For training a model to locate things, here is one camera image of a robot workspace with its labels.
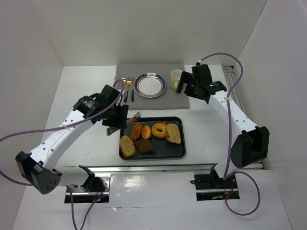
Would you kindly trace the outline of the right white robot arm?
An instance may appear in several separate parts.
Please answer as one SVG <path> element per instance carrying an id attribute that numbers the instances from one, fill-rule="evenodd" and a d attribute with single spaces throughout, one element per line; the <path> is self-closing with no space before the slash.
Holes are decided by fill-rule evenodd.
<path id="1" fill-rule="evenodd" d="M 213 81 L 206 64 L 192 67 L 192 72 L 181 73 L 177 93 L 204 100 L 217 111 L 228 125 L 228 154 L 213 166 L 210 175 L 215 180 L 226 179 L 240 169 L 259 162 L 268 155 L 269 130 L 250 120 L 230 96 L 220 81 Z"/>

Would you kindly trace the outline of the orange round bun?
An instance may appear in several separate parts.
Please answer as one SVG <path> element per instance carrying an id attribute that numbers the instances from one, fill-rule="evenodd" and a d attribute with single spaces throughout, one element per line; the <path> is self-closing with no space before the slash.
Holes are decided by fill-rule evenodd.
<path id="1" fill-rule="evenodd" d="M 150 139 L 152 136 L 151 128 L 149 126 L 143 126 L 141 136 L 143 139 Z"/>

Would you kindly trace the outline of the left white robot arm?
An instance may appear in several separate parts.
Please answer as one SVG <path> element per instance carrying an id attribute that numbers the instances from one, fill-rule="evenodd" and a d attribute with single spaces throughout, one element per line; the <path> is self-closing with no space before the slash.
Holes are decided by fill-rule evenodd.
<path id="1" fill-rule="evenodd" d="M 88 191 L 95 183 L 101 183 L 85 166 L 56 169 L 56 164 L 75 140 L 96 122 L 108 127 L 109 136 L 126 128 L 129 107 L 126 104 L 118 105 L 120 98 L 120 92 L 109 85 L 101 93 L 80 98 L 61 124 L 60 130 L 53 132 L 29 153 L 21 151 L 16 156 L 22 177 L 43 195 L 57 186 L 74 185 Z"/>

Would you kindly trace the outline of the brown oblong bread roll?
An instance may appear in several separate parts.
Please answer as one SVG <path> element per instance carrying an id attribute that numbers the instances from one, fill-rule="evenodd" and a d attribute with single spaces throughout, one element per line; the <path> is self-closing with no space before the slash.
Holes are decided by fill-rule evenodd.
<path id="1" fill-rule="evenodd" d="M 136 141 L 142 132 L 142 124 L 141 123 L 135 123 L 134 126 L 132 127 L 132 130 L 130 132 L 130 139 L 132 141 Z"/>

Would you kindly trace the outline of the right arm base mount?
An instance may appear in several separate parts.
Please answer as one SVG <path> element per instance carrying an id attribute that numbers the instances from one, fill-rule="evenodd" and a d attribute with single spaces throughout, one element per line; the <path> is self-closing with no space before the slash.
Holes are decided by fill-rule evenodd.
<path id="1" fill-rule="evenodd" d="M 240 199 L 234 175 L 213 182 L 208 174 L 196 174 L 190 183 L 195 185 L 197 201 L 225 200 L 226 196 L 228 199 Z"/>

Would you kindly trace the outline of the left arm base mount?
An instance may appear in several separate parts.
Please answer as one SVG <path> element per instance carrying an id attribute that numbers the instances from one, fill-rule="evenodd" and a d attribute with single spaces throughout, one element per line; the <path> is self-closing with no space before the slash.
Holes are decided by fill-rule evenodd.
<path id="1" fill-rule="evenodd" d="M 96 177 L 86 186 L 70 185 L 73 202 L 75 204 L 108 203 L 111 175 L 103 174 L 102 177 Z"/>

